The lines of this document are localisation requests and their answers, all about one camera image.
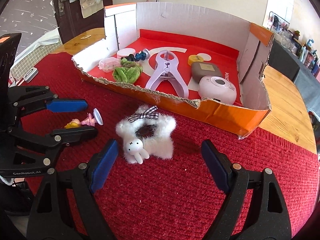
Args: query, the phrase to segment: yellow bottle cap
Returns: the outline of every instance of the yellow bottle cap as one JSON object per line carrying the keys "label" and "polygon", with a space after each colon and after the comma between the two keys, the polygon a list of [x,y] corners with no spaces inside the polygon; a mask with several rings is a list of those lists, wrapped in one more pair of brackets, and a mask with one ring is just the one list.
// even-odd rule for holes
{"label": "yellow bottle cap", "polygon": [[198,56],[198,55],[190,55],[188,58],[188,65],[191,66],[192,63],[196,62],[196,61],[200,61],[203,62],[203,57]]}

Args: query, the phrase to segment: wooden table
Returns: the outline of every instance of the wooden table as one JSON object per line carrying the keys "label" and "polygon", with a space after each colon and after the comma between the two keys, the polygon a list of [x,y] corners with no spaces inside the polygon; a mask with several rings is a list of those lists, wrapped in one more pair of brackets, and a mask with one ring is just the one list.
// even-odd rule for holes
{"label": "wooden table", "polygon": [[[53,53],[74,55],[103,38],[104,28],[92,29],[68,41]],[[266,67],[264,74],[272,112],[260,127],[316,154],[312,125],[299,91],[286,76],[270,66]]]}

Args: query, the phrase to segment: blue gripper pad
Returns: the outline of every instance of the blue gripper pad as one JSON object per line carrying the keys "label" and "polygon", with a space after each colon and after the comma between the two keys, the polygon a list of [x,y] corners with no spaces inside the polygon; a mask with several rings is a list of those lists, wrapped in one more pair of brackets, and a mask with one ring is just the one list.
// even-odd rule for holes
{"label": "blue gripper pad", "polygon": [[91,193],[95,193],[98,189],[103,187],[103,184],[106,181],[117,156],[118,143],[116,140],[111,139],[105,145],[103,150],[97,155],[97,159],[95,159],[97,164],[95,165],[92,174],[90,174],[92,178],[89,186]]}
{"label": "blue gripper pad", "polygon": [[80,112],[88,108],[84,99],[53,99],[47,104],[47,109],[54,113]]}
{"label": "blue gripper pad", "polygon": [[220,162],[218,156],[215,154],[214,149],[215,147],[212,142],[210,140],[205,140],[201,144],[201,155],[218,189],[227,194],[230,192],[230,186],[228,184],[228,173]]}

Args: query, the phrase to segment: suction cup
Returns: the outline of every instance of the suction cup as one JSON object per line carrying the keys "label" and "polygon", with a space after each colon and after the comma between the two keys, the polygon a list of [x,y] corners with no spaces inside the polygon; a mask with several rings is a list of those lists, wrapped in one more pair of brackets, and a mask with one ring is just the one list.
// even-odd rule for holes
{"label": "suction cup", "polygon": [[93,110],[93,116],[99,125],[103,125],[103,120],[102,120],[101,114],[99,113],[97,108],[95,108]]}
{"label": "suction cup", "polygon": [[144,49],[142,52],[146,54],[146,59],[150,58],[150,51],[148,49]]}

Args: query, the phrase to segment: white fluffy star plush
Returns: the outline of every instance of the white fluffy star plush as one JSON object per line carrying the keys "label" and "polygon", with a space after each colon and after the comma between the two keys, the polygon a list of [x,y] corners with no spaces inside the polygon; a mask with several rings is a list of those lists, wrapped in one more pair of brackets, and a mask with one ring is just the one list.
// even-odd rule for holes
{"label": "white fluffy star plush", "polygon": [[[149,107],[147,105],[140,106],[136,113],[142,114],[148,108]],[[149,155],[153,155],[161,159],[171,159],[173,155],[173,142],[170,135],[176,127],[176,121],[170,115],[159,113],[159,118],[157,120],[143,118],[130,123],[125,118],[116,125],[116,133],[123,139],[124,158],[127,162],[138,162],[134,155],[131,155],[126,151],[126,147],[131,141],[137,139],[136,131],[144,125],[154,125],[155,131],[152,137],[141,139],[143,149],[145,149]]]}

